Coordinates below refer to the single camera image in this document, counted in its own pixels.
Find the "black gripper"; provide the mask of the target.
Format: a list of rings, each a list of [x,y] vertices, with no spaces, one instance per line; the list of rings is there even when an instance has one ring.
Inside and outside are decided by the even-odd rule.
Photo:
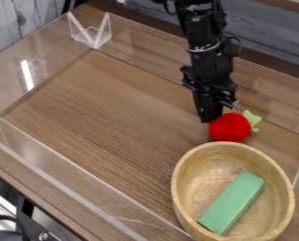
[[[206,48],[188,48],[191,64],[183,65],[182,84],[192,91],[194,101],[202,122],[212,122],[224,108],[238,105],[238,85],[231,79],[234,57],[238,52],[231,41],[222,41]]]

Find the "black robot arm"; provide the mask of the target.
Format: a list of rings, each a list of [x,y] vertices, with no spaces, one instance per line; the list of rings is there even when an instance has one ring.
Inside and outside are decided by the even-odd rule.
[[[231,80],[234,57],[238,55],[232,37],[224,35],[226,13],[220,0],[151,0],[176,15],[187,37],[191,65],[183,65],[182,84],[192,91],[202,123],[234,108],[238,85]]]

